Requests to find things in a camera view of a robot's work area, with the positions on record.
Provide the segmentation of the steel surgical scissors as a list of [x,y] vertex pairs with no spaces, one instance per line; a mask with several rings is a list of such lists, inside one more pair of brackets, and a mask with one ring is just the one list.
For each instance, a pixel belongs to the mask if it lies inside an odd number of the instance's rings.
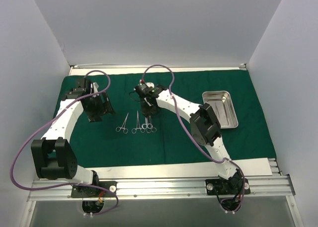
[[152,129],[151,116],[145,117],[145,122],[142,124],[143,129]]
[[147,133],[154,133],[157,131],[156,127],[153,126],[152,129],[146,129]]

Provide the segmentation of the steel hemostat forceps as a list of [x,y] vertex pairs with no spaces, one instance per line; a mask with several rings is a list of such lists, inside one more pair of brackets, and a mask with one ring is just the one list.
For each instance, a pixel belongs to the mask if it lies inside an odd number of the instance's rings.
[[131,129],[132,134],[136,134],[137,132],[144,133],[145,129],[142,128],[140,124],[140,119],[139,119],[139,112],[137,111],[136,114],[136,127]]
[[129,113],[126,114],[126,117],[122,123],[121,126],[118,126],[115,131],[116,132],[123,132],[124,134],[127,134],[128,133],[128,129],[126,128],[126,123],[127,123],[127,120],[128,120],[128,117],[129,117]]

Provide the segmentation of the dark green surgical cloth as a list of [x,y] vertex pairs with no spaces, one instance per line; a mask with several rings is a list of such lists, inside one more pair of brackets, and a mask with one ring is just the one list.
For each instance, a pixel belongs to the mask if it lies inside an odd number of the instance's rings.
[[[122,124],[131,130],[136,121],[143,121],[141,107],[133,88],[140,74],[91,77],[100,88],[106,88],[115,114],[90,122],[81,114],[71,135],[70,145],[83,167],[111,167],[152,164],[206,162],[206,150],[198,150],[186,132],[190,126],[165,109],[152,118],[153,133],[128,132],[115,129]],[[202,71],[178,73],[147,73],[148,82],[171,86],[172,92],[194,103],[202,103],[206,91],[227,91],[232,99],[238,126],[223,129],[223,143],[231,159],[275,158],[262,107],[247,71]]]

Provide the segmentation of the steel instrument tray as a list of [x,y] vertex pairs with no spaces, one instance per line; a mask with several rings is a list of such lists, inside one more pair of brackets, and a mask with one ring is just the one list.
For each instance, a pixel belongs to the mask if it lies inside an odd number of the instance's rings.
[[204,103],[208,103],[212,106],[214,112],[215,105],[218,106],[221,114],[221,118],[218,120],[222,129],[234,129],[238,127],[239,122],[229,92],[225,90],[205,91],[202,93],[202,99]]

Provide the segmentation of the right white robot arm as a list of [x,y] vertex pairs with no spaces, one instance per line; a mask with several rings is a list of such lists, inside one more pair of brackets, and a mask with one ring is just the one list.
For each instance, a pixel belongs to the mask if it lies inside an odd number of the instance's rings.
[[238,189],[239,183],[236,178],[244,180],[244,174],[225,148],[221,125],[211,105],[190,102],[161,85],[151,87],[146,83],[140,83],[134,90],[139,96],[144,116],[154,115],[159,109],[176,114],[196,148],[216,164],[217,176],[222,178],[221,189],[228,194]]

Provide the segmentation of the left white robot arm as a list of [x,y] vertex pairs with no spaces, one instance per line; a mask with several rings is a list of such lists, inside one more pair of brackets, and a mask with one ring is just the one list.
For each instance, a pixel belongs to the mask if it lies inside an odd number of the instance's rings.
[[65,93],[55,120],[41,139],[32,141],[31,152],[39,178],[83,184],[82,191],[94,197],[100,192],[98,175],[78,164],[70,145],[82,113],[89,122],[100,122],[103,115],[115,113],[107,92],[98,91],[98,84],[86,77],[79,78],[75,87]]

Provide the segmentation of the rear aluminium rail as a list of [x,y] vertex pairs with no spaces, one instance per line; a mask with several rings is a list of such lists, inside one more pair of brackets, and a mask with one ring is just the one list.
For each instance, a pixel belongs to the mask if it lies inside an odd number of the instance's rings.
[[91,69],[92,67],[98,67],[102,66],[103,64],[77,64],[77,65],[72,65],[72,69]]

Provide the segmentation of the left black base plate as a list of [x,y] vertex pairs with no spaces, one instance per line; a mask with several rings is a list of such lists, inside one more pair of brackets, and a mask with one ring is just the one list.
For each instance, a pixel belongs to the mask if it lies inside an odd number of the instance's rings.
[[117,190],[116,181],[101,181],[102,188],[92,188],[85,186],[74,186],[71,191],[72,198],[93,198],[93,197],[114,197]]

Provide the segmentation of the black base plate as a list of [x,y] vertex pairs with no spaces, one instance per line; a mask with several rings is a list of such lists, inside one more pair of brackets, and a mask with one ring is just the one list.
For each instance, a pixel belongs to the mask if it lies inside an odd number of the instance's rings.
[[74,186],[71,191],[72,198],[93,198],[93,197],[114,197],[117,190],[116,181],[101,181],[102,188],[92,188],[85,186]]
[[245,185],[243,185],[243,179],[238,177],[232,177],[229,180],[222,178],[219,179],[206,179],[206,192],[208,195],[236,195],[242,194],[244,189],[245,194],[250,194],[251,190],[249,182],[245,179]]

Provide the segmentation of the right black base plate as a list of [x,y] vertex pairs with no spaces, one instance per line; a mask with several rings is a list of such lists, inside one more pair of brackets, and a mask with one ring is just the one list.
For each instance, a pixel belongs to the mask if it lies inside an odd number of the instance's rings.
[[229,180],[222,178],[219,179],[206,179],[206,192],[208,195],[236,195],[242,194],[244,189],[245,194],[250,194],[251,190],[249,182],[245,179],[245,185],[243,185],[243,179],[238,177],[232,177]]

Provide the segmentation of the front aluminium rail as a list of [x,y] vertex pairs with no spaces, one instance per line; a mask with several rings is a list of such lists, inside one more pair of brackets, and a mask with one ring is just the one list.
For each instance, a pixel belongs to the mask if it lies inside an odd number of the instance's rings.
[[[208,195],[205,180],[207,177],[197,178],[146,178],[146,179],[109,179],[103,181],[116,181],[117,190],[114,197],[72,198],[73,186],[60,183],[57,188],[43,190],[48,184],[40,180],[33,182],[34,190],[28,196],[29,201],[96,201],[98,198],[107,199],[184,199],[184,198],[232,198],[236,195]],[[291,178],[288,175],[251,176],[247,178],[250,194],[245,197],[260,196],[293,196],[295,191]]]

